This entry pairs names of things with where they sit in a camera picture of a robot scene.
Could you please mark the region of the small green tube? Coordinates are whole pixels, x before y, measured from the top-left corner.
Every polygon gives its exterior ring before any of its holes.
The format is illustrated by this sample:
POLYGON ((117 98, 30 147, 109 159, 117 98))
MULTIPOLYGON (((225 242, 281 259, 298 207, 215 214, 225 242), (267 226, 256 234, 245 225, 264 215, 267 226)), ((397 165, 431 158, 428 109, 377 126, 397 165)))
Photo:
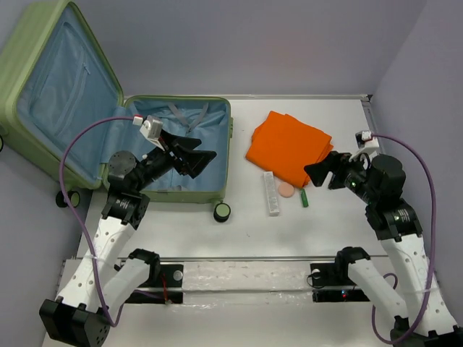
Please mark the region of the small green tube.
POLYGON ((305 192, 304 189, 301 189, 301 190, 300 190, 300 198, 301 198, 301 201, 302 201, 302 206, 303 206, 303 207, 309 207, 309 202, 308 202, 307 194, 306 194, 306 192, 305 192))

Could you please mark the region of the round peach powder puff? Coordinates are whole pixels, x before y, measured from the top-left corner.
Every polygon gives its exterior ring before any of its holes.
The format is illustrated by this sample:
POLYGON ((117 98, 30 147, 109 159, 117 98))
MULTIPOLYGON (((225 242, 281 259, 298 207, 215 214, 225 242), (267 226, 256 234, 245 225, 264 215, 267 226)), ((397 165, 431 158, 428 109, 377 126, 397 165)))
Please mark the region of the round peach powder puff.
POLYGON ((290 198, 294 195, 295 188, 287 182, 281 182, 278 187, 278 193, 284 198, 290 198))

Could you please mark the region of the orange cloth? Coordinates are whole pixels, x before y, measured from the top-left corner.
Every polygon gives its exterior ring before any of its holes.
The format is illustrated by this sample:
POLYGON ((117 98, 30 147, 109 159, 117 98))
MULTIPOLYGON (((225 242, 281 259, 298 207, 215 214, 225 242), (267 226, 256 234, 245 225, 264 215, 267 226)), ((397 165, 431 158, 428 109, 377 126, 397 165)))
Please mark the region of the orange cloth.
POLYGON ((330 151, 332 137, 289 114, 270 111, 255 129, 246 159, 297 188, 308 185, 305 166, 322 161, 330 151))

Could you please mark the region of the white rectangular tube box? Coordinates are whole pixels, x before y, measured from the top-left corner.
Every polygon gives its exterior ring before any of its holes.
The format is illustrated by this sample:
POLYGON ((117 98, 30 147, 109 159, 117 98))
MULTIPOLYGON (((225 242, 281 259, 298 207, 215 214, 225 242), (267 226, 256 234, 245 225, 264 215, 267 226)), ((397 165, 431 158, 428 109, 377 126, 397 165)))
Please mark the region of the white rectangular tube box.
POLYGON ((276 185, 274 176, 271 171, 263 173, 263 181, 266 188, 266 198, 268 203, 268 213, 271 217, 278 216, 280 213, 278 204, 278 194, 276 191, 276 185))

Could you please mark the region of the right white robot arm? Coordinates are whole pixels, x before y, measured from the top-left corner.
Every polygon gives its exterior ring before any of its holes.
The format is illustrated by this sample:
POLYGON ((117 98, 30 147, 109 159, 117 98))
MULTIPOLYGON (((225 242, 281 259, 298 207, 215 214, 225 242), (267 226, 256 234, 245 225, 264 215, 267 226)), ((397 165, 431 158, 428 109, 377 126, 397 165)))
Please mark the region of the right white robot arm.
POLYGON ((394 269, 397 292, 376 270, 360 247, 336 255, 333 274, 340 283, 354 282, 373 306, 394 321, 393 346, 461 346, 462 328, 450 314, 436 279, 429 279, 422 228, 415 210, 402 198, 406 174, 390 155, 377 155, 368 165, 349 153, 330 152, 305 166, 319 187, 329 173, 329 189, 347 188, 365 202, 365 216, 394 269))

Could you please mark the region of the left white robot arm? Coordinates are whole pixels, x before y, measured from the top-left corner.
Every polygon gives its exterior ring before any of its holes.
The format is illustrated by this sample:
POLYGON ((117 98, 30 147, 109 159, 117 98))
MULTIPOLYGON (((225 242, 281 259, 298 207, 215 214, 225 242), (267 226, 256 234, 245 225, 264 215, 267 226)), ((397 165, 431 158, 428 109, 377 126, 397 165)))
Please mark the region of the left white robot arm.
POLYGON ((83 231, 88 251, 57 297, 40 307, 50 338, 71 346, 102 346, 131 294, 141 284, 158 281, 161 263, 155 252, 136 249, 121 268, 116 261, 148 208, 144 188, 171 169, 194 179, 216 157, 214 151, 198 150, 200 143, 161 131, 159 145, 142 160, 126 150, 111 156, 107 200, 95 235, 83 231))

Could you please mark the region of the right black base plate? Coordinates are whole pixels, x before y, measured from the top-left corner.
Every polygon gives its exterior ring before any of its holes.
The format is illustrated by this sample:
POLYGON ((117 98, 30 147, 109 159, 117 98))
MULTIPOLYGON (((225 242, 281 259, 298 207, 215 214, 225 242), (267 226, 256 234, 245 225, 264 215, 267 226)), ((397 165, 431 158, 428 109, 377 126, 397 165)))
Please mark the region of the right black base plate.
POLYGON ((306 281, 312 289, 312 298, 315 303, 369 301, 359 286, 337 273, 333 262, 312 263, 306 281))

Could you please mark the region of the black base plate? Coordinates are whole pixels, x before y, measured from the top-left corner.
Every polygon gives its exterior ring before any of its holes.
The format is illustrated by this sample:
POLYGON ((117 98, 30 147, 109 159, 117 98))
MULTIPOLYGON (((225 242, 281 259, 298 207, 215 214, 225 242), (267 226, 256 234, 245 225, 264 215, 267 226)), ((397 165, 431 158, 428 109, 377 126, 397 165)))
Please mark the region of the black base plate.
POLYGON ((157 278, 149 279, 130 295, 126 304, 182 304, 183 264, 162 264, 157 278))
POLYGON ((315 303, 369 301, 359 286, 337 273, 333 262, 312 263, 306 281, 312 289, 312 298, 315 303))

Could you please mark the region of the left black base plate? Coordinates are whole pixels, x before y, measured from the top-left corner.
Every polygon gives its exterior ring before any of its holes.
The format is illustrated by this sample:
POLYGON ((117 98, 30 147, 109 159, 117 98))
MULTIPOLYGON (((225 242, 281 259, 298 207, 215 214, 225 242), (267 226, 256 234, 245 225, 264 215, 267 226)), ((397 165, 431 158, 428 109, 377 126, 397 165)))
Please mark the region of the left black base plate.
POLYGON ((157 278, 149 279, 130 295, 126 304, 182 304, 183 264, 162 264, 157 278))

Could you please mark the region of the aluminium rail across table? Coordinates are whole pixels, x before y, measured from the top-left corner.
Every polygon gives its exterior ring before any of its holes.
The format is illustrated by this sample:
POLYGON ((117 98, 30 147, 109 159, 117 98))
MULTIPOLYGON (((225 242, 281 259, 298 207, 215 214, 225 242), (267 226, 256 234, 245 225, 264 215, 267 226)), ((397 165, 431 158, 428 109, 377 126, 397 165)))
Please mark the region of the aluminium rail across table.
POLYGON ((161 257, 161 262, 298 262, 334 260, 335 255, 329 256, 276 256, 276 257, 161 257))

